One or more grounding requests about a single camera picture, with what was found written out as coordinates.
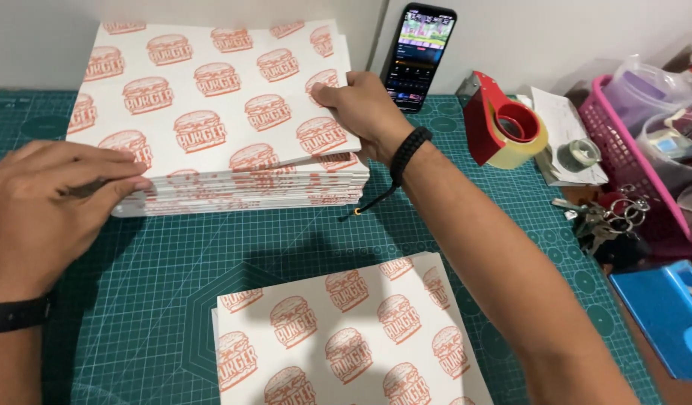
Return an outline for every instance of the tape dispenser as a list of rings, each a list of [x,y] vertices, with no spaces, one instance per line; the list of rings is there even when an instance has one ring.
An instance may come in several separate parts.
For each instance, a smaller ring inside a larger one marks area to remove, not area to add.
[[[506,97],[493,78],[474,70],[456,95],[463,107],[468,151],[479,166],[516,169],[549,143],[539,116]]]

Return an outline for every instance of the braided paracord bracelet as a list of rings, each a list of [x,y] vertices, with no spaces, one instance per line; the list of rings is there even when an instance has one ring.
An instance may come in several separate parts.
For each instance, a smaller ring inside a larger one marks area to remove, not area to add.
[[[391,175],[391,188],[389,188],[384,194],[379,195],[373,201],[369,202],[363,207],[355,208],[353,213],[357,216],[361,215],[367,209],[375,206],[382,200],[386,199],[389,195],[394,194],[396,189],[400,188],[404,181],[404,170],[406,165],[411,160],[411,157],[416,153],[416,151],[424,144],[426,141],[431,141],[433,134],[431,131],[425,127],[418,127],[413,130],[411,134],[404,140],[404,142],[399,146],[399,148],[394,153],[394,158],[391,160],[391,170],[389,174]]]

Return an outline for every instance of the phone screen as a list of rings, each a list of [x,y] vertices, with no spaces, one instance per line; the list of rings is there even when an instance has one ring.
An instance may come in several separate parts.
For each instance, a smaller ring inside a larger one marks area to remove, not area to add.
[[[421,110],[455,23],[453,10],[419,4],[406,6],[384,77],[388,94],[401,110]]]

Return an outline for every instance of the cutting mat grid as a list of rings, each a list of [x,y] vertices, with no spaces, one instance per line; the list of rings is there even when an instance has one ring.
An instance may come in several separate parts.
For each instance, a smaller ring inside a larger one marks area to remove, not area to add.
[[[63,138],[75,96],[0,91],[0,158],[34,138]],[[606,280],[549,203],[560,191],[547,187],[531,163],[512,171],[478,167],[456,97],[428,97],[408,118],[430,128],[434,144],[549,255],[641,402],[660,404]],[[371,169],[364,200],[390,184],[380,164]],[[59,306],[45,329],[45,402],[217,404],[209,311],[216,296],[440,252],[403,192],[364,215],[337,220],[352,208],[110,219],[59,283]],[[494,402],[525,403],[513,353],[447,269]]]

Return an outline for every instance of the burger wrapping paper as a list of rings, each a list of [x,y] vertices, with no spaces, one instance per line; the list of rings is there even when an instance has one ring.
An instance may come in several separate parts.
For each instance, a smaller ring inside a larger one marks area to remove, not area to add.
[[[357,202],[356,136],[309,94],[346,85],[335,21],[99,27],[66,139],[133,152],[154,189],[117,216]]]
[[[438,253],[218,297],[222,404],[492,404]]]

